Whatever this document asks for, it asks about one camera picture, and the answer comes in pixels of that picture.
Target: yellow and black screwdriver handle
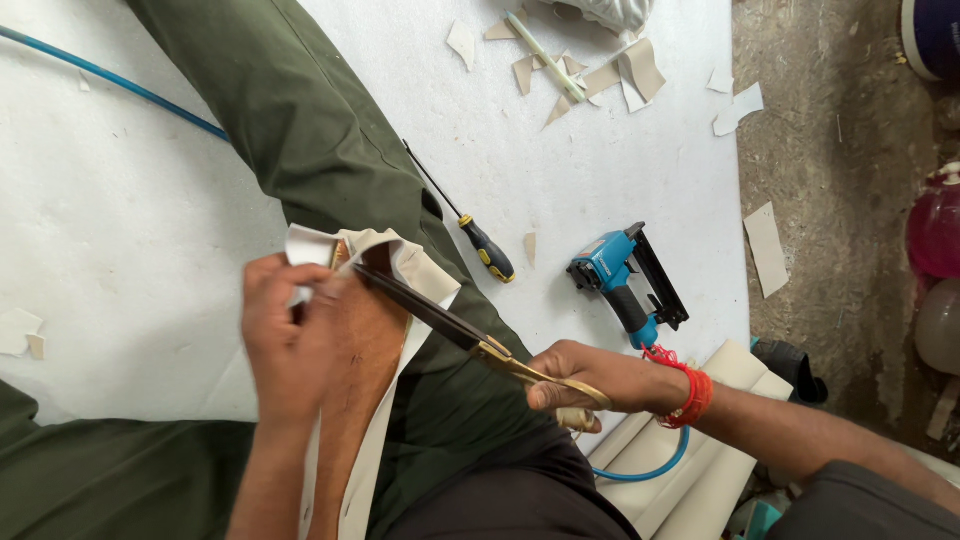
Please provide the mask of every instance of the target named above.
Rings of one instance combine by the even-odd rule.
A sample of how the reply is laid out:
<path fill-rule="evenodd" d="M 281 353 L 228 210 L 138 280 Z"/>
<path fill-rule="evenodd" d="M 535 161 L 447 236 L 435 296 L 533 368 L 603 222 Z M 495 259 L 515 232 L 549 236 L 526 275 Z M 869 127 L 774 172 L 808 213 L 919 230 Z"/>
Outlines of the yellow and black screwdriver handle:
<path fill-rule="evenodd" d="M 507 254 L 503 253 L 500 246 L 494 244 L 493 240 L 490 240 L 490 237 L 480 229 L 477 223 L 473 221 L 473 216 L 465 213 L 457 222 L 457 225 L 464 230 L 464 233 L 467 233 L 470 243 L 473 244 L 473 249 L 477 250 L 477 255 L 480 256 L 480 260 L 487 266 L 490 273 L 504 283 L 512 282 L 516 277 L 516 272 L 507 258 Z"/>

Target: green fabric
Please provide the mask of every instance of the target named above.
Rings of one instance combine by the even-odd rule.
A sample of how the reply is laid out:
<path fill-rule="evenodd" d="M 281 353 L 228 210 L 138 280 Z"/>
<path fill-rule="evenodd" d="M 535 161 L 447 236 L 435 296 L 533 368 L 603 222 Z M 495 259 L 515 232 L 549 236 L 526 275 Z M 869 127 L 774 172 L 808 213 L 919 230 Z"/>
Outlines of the green fabric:
<path fill-rule="evenodd" d="M 0 380 L 0 538 L 224 536 L 253 424 L 34 415 Z"/>
<path fill-rule="evenodd" d="M 331 233 L 391 228 L 422 245 L 463 285 L 451 310 L 529 359 L 470 279 L 387 119 L 297 2 L 129 4 L 288 221 Z M 0 410 L 0 485 L 30 496 L 0 500 L 0 536 L 223 534 L 251 426 L 83 421 L 38 429 L 30 420 L 36 404 L 9 387 L 3 393 L 19 405 Z M 399 378 L 368 536 L 381 538 L 417 498 L 481 455 L 552 422 L 527 407 L 515 380 L 431 335 Z M 38 485 L 58 482 L 42 471 L 66 470 L 63 493 Z"/>

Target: screwdriver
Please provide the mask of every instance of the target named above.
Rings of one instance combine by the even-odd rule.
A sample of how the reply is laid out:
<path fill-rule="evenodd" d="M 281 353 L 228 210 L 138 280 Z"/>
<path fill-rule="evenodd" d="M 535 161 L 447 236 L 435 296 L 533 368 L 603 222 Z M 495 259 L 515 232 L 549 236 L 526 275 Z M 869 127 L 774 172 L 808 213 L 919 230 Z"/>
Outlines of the screwdriver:
<path fill-rule="evenodd" d="M 477 250 L 477 255 L 480 256 L 480 260 L 483 261 L 487 269 L 490 270 L 490 273 L 501 282 L 512 282 L 516 277 L 516 272 L 514 271 L 514 266 L 507 258 L 507 254 L 503 253 L 500 246 L 493 243 L 493 240 L 490 240 L 490 237 L 483 232 L 483 229 L 480 229 L 480 226 L 477 225 L 476 220 L 474 220 L 470 214 L 460 213 L 457 207 L 453 206 L 450 198 L 446 196 L 446 193 L 440 189 L 440 186 L 433 180 L 430 173 L 426 171 L 423 163 L 417 159 L 417 156 L 414 154 L 414 151 L 410 149 L 410 145 L 407 144 L 406 140 L 403 141 L 403 146 L 407 147 L 407 154 L 410 154 L 410 158 L 417 164 L 417 167 L 423 171 L 423 176 L 437 188 L 437 191 L 444 197 L 446 203 L 453 209 L 453 213 L 457 214 L 457 217 L 460 218 L 457 221 L 457 225 L 467 234 L 470 243 L 473 244 L 473 249 Z"/>

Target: white plastic bag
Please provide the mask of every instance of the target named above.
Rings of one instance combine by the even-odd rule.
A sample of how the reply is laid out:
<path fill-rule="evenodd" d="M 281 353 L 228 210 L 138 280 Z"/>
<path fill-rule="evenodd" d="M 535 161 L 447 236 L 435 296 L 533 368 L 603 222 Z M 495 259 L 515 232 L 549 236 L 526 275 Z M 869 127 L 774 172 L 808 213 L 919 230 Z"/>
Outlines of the white plastic bag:
<path fill-rule="evenodd" d="M 555 0 L 541 0 L 547 4 Z M 617 33 L 636 32 L 647 23 L 654 0 L 563 0 L 561 3 L 579 8 L 584 19 L 599 22 Z"/>

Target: gold scissor handle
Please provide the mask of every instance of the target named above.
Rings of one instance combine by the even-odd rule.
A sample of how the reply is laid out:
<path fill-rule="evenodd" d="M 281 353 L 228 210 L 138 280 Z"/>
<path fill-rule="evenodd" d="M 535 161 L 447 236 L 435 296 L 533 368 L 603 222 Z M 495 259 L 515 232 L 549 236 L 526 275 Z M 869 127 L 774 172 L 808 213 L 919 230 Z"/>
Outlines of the gold scissor handle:
<path fill-rule="evenodd" d="M 598 410 L 608 410 L 613 408 L 613 402 L 611 399 L 600 390 L 597 390 L 589 384 L 585 384 L 578 380 L 554 379 L 553 377 L 544 375 L 543 373 L 518 362 L 515 358 L 510 356 L 510 351 L 507 351 L 506 348 L 500 345 L 492 337 L 488 336 L 488 339 L 499 346 L 500 350 L 497 350 L 497 348 L 490 343 L 481 341 L 476 347 L 473 348 L 472 351 L 470 351 L 470 354 L 491 368 L 508 371 L 517 376 L 519 379 L 530 384 L 546 381 L 559 384 L 560 386 L 566 386 L 567 388 L 573 388 L 574 390 L 583 392 L 592 398 L 599 405 L 600 408 Z"/>

